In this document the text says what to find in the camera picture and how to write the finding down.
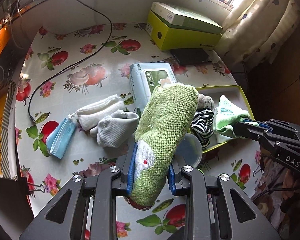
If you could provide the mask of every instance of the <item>black phone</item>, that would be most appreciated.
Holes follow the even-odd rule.
[[[204,49],[171,49],[170,52],[182,66],[212,62]]]

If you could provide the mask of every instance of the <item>table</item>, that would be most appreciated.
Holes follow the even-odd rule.
[[[140,62],[165,61],[171,64],[178,81],[195,87],[211,85],[236,85],[229,70],[214,51],[207,51],[213,62],[208,65],[179,66],[169,52],[161,52],[145,31],[144,23],[113,24],[113,32],[107,46],[98,54],[67,72],[46,82],[35,93],[30,112],[41,122],[35,126],[27,109],[29,96],[35,88],[58,71],[85,58],[100,48],[110,31],[109,25],[98,25],[70,33],[57,35],[41,28],[37,33],[21,72],[16,102],[16,140],[19,162],[23,176],[29,182],[45,184],[45,193],[30,196],[31,208],[36,216],[60,188],[80,171],[98,174],[115,162],[115,158],[127,153],[127,144],[119,149],[101,148],[95,138],[82,131],[78,124],[74,136],[62,160],[46,157],[45,134],[82,106],[99,101],[115,93],[125,100],[129,111],[136,111],[131,100],[129,65]],[[87,71],[89,79],[80,83],[71,76],[80,70]],[[244,172],[251,174],[245,193],[252,196],[261,180],[258,171],[260,148],[248,139],[233,140],[217,150],[207,153],[200,167],[209,175],[236,173],[245,164]],[[153,209],[162,203],[160,211]],[[173,197],[167,185],[160,193],[154,208],[139,211],[130,207],[122,197],[117,197],[118,237],[127,239],[167,239],[172,229],[161,228],[164,218],[169,217],[172,226],[182,225],[185,200]],[[90,229],[92,202],[90,202],[87,234]],[[156,214],[160,220],[157,227],[146,227],[141,220],[149,220]]]

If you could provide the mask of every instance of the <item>black and white striped fabric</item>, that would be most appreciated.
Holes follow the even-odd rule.
[[[194,114],[191,122],[191,128],[194,135],[199,139],[202,149],[205,149],[209,144],[209,138],[213,134],[210,129],[213,122],[213,111],[210,108],[202,109]]]

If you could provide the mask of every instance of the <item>metal screw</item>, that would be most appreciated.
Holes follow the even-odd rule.
[[[190,172],[190,171],[193,170],[193,168],[190,165],[186,165],[186,166],[183,167],[183,170],[186,171],[186,172]]]
[[[119,168],[117,166],[111,166],[110,170],[111,170],[111,172],[117,172],[117,171],[119,171]]]
[[[82,180],[82,177],[81,177],[80,175],[74,175],[74,176],[72,177],[72,180],[73,180],[74,182],[78,182],[78,181]]]
[[[221,174],[220,179],[222,179],[223,181],[228,181],[230,179],[230,177],[228,174]]]

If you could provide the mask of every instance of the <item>green cloth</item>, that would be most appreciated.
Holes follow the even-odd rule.
[[[226,96],[220,97],[219,106],[213,119],[213,132],[221,135],[238,138],[233,131],[232,124],[242,122],[244,118],[250,118],[246,110],[234,105]],[[259,125],[257,122],[249,122],[253,125]]]
[[[198,105],[198,92],[181,83],[157,86],[141,116],[135,140],[138,150],[130,199],[152,206],[161,192],[172,157]]]

